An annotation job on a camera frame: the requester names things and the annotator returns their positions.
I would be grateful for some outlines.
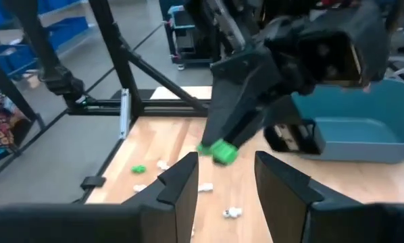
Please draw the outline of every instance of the wooden table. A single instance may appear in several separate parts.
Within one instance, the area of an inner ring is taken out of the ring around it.
[[[183,87],[200,99],[209,99],[211,87]],[[158,88],[152,99],[177,99]],[[107,178],[87,203],[121,203],[133,194],[136,184],[150,184],[160,170],[159,160],[173,165],[195,151],[201,141],[205,118],[140,117],[103,174]],[[213,183],[213,192],[199,193],[193,243],[272,242],[257,197],[253,161],[255,151],[267,151],[313,179],[363,203],[404,203],[404,161],[396,165],[323,162],[295,155],[273,153],[261,133],[248,141],[238,159],[228,167],[199,158],[199,183]],[[147,172],[134,175],[133,165],[146,165]],[[240,207],[238,219],[224,219],[223,210]]]

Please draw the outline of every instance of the gray floor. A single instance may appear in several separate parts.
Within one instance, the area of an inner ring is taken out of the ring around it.
[[[111,0],[114,18],[122,35],[132,46],[141,41],[160,24],[158,0]],[[86,6],[75,6],[68,11],[49,16],[56,19],[85,14]],[[19,32],[0,33],[14,39]],[[151,65],[181,86],[210,85],[208,70],[179,72],[169,58],[164,30],[159,29],[137,52]],[[77,47],[64,53],[61,60],[73,74],[91,86],[112,67],[107,49],[97,32]],[[132,66],[139,88],[159,86],[142,71]],[[39,112],[46,123],[64,110],[64,102],[42,85],[32,88],[27,82],[18,84],[26,100]],[[115,72],[91,91],[98,99],[108,99],[120,88]],[[33,137],[35,127],[28,139]],[[59,120],[24,154],[0,174],[0,205],[9,203],[68,203],[80,198],[81,181],[94,175],[118,139],[117,117],[70,117]]]

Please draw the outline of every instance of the black clamp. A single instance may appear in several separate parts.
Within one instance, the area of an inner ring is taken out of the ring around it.
[[[83,182],[81,183],[80,187],[83,190],[93,189],[93,188],[100,188],[106,182],[106,178],[102,176],[88,176],[85,177]]]

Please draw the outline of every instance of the green block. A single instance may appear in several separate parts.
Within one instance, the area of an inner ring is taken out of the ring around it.
[[[147,167],[144,165],[136,165],[132,167],[133,173],[144,173],[147,170]]]
[[[230,165],[234,163],[235,159],[238,157],[238,149],[235,146],[225,142],[223,139],[215,142],[211,146],[210,151],[213,155],[213,158],[217,159],[224,165]]]
[[[211,155],[210,149],[203,146],[202,144],[197,145],[196,149],[197,149],[197,152],[199,152],[200,155],[203,155],[203,156]]]

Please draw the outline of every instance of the white object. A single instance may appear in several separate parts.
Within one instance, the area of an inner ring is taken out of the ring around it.
[[[243,214],[242,208],[231,207],[223,212],[223,217],[236,219]]]
[[[212,190],[213,190],[212,183],[204,183],[197,188],[198,192],[211,192]]]
[[[135,186],[133,186],[133,190],[135,191],[135,192],[140,192],[140,191],[142,191],[143,189],[145,189],[147,187],[147,185],[135,185]]]
[[[165,161],[158,161],[157,167],[163,171],[168,170],[170,168],[170,166]]]

